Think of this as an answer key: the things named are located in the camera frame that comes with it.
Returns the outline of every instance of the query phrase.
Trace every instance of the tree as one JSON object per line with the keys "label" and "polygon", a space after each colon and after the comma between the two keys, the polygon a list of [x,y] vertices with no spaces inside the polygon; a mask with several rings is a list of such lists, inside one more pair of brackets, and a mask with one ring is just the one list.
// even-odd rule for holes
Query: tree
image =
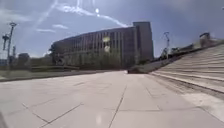
{"label": "tree", "polygon": [[18,62],[17,62],[18,68],[28,68],[30,66],[30,56],[28,53],[20,53],[18,55]]}
{"label": "tree", "polygon": [[60,56],[60,53],[62,53],[61,48],[57,44],[53,43],[49,51],[51,51],[49,55],[51,56],[53,65],[57,65],[58,63],[61,63],[63,61],[63,58]]}
{"label": "tree", "polygon": [[168,48],[164,48],[160,58],[162,59],[166,58],[167,54],[168,54]]}

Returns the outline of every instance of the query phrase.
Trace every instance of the low wall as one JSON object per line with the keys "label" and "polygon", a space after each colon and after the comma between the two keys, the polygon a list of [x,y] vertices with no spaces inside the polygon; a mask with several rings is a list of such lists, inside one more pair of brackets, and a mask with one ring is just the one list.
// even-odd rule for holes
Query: low wall
{"label": "low wall", "polygon": [[145,65],[138,65],[134,66],[131,69],[128,70],[128,73],[146,73],[148,74],[149,72],[155,71],[163,66],[166,66],[167,64],[172,63],[173,61],[176,61],[180,59],[181,57],[173,57],[171,59],[166,59],[166,60],[161,60],[161,61],[155,61],[152,63],[148,63]]}

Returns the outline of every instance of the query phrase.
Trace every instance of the concrete step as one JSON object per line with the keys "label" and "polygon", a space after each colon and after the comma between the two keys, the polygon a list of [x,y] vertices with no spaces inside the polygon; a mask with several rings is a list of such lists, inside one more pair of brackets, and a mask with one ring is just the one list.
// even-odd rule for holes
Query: concrete step
{"label": "concrete step", "polygon": [[214,59],[208,59],[208,60],[193,60],[192,61],[184,61],[184,60],[178,60],[173,64],[203,64],[203,63],[219,63],[224,62],[224,56],[222,58],[214,58]]}
{"label": "concrete step", "polygon": [[201,61],[217,61],[217,60],[223,60],[224,59],[224,55],[222,56],[216,56],[216,57],[212,57],[212,58],[191,58],[191,59],[188,59],[188,60],[185,60],[183,58],[181,58],[180,60],[176,61],[176,63],[180,63],[180,62],[186,62],[186,63],[189,63],[189,62],[201,62]]}
{"label": "concrete step", "polygon": [[216,60],[216,61],[207,61],[207,62],[199,61],[199,62],[192,62],[192,63],[189,62],[189,63],[180,63],[180,64],[173,63],[172,65],[193,66],[193,65],[222,64],[222,63],[224,63],[224,59],[223,60]]}
{"label": "concrete step", "polygon": [[202,54],[207,54],[207,55],[213,54],[213,55],[216,55],[216,54],[223,53],[224,52],[223,50],[224,50],[224,45],[220,45],[220,46],[217,46],[217,47],[212,47],[212,48],[201,50],[201,51],[198,51],[198,52],[195,52],[195,53],[191,53],[188,56],[191,57],[191,56],[202,55]]}
{"label": "concrete step", "polygon": [[223,58],[224,57],[224,54],[218,54],[218,55],[215,55],[215,56],[194,56],[194,57],[189,57],[189,58],[186,58],[185,56],[182,57],[182,60],[185,60],[185,61],[188,61],[188,60],[193,60],[194,59],[200,59],[200,60],[209,60],[209,59],[218,59],[218,58]]}
{"label": "concrete step", "polygon": [[159,71],[224,78],[224,69],[222,71],[186,70],[186,69],[185,70],[177,70],[177,69],[176,70],[162,70],[162,69],[160,69]]}
{"label": "concrete step", "polygon": [[205,92],[205,93],[209,93],[211,95],[215,95],[215,96],[218,96],[220,98],[224,98],[224,82],[222,83],[222,81],[220,82],[221,83],[221,86],[220,86],[220,83],[212,83],[209,82],[208,80],[206,79],[203,79],[203,80],[199,80],[198,78],[194,78],[192,79],[191,77],[183,77],[183,76],[174,76],[174,75],[171,75],[171,74],[162,74],[162,73],[159,73],[159,72],[152,72],[151,73],[152,75],[155,75],[155,76],[158,76],[158,77],[163,77],[163,78],[166,78],[166,79],[171,79],[173,81],[177,81],[177,82],[180,82],[180,83],[183,83],[182,85],[184,86],[187,86],[189,88],[193,88],[193,89],[196,89],[196,90],[200,90],[202,92]]}
{"label": "concrete step", "polygon": [[168,74],[175,77],[183,77],[183,78],[189,78],[189,79],[195,79],[198,78],[200,81],[207,81],[210,82],[211,80],[220,81],[222,86],[224,86],[224,76],[222,77],[215,77],[215,76],[208,76],[208,75],[197,75],[197,74],[187,74],[187,73],[181,73],[181,72],[173,72],[173,71],[156,71],[157,73],[162,74]]}
{"label": "concrete step", "polygon": [[192,65],[184,65],[184,64],[170,64],[170,65],[167,65],[166,67],[164,68],[214,68],[214,67],[223,67],[224,68],[224,63],[217,63],[217,64],[207,64],[207,63],[204,63],[204,64],[192,64]]}
{"label": "concrete step", "polygon": [[200,65],[200,64],[195,64],[193,66],[184,66],[184,65],[175,65],[175,64],[169,64],[163,68],[186,68],[186,69],[189,69],[189,68],[192,68],[192,69],[195,69],[195,68],[224,68],[224,64],[221,63],[221,64],[205,64],[205,65]]}

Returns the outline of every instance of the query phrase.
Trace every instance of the wall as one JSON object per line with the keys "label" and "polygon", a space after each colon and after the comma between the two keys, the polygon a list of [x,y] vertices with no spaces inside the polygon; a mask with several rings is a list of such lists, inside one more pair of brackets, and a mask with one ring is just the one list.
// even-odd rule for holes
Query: wall
{"label": "wall", "polygon": [[139,61],[141,60],[153,60],[153,41],[150,22],[134,22],[136,27],[135,38],[137,41],[136,46],[139,50],[136,54],[139,54]]}
{"label": "wall", "polygon": [[152,63],[145,64],[145,65],[140,65],[140,66],[138,66],[139,71],[142,73],[149,73],[149,72],[157,70],[163,66],[166,66],[167,64],[170,64],[173,61],[176,61],[178,59],[179,59],[179,57],[174,57],[171,59],[166,59],[166,60],[156,61],[156,62],[152,62]]}

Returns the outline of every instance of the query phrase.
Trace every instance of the building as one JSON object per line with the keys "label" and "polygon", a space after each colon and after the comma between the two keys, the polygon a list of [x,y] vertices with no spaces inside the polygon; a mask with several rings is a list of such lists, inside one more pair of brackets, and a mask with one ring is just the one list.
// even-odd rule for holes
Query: building
{"label": "building", "polygon": [[154,59],[149,22],[134,22],[132,27],[101,30],[66,38],[54,42],[51,49],[52,47],[53,55],[57,56],[55,58],[72,66],[97,67],[108,63],[112,67],[126,68],[142,60]]}

